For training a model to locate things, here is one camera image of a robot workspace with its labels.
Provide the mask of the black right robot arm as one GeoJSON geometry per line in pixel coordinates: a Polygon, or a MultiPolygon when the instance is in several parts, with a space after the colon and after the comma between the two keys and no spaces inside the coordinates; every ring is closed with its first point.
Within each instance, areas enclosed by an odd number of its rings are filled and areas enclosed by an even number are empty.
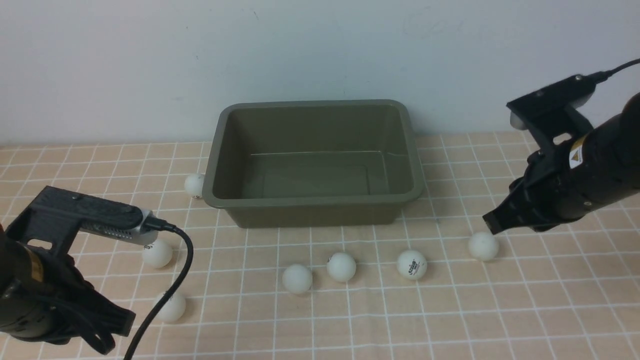
{"type": "Polygon", "coordinates": [[[508,196],[483,215],[489,231],[540,233],[638,194],[639,105],[634,95],[619,114],[585,136],[531,153],[508,196]]]}

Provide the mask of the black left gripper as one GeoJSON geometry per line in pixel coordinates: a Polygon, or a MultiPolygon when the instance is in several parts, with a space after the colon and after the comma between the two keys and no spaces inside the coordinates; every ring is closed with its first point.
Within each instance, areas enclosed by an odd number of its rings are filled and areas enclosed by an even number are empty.
{"type": "Polygon", "coordinates": [[[82,338],[100,354],[128,337],[136,315],[108,300],[68,254],[29,244],[1,248],[1,332],[23,342],[68,344],[82,338]]]}

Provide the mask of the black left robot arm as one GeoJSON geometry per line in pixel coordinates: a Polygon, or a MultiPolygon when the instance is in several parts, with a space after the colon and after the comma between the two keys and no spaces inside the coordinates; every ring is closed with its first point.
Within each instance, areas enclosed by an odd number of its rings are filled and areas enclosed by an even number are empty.
{"type": "Polygon", "coordinates": [[[128,337],[136,314],[96,290],[68,251],[72,230],[50,240],[50,248],[1,232],[1,332],[27,343],[64,346],[82,338],[100,354],[128,337]]]}

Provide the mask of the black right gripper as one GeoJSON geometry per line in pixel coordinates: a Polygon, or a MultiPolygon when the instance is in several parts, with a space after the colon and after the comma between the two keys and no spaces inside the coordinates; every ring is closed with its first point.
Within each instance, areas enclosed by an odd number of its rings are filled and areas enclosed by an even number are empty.
{"type": "Polygon", "coordinates": [[[617,136],[592,132],[528,157],[509,194],[482,215],[492,235],[516,228],[548,231],[573,223],[621,199],[621,146],[617,136]]]}

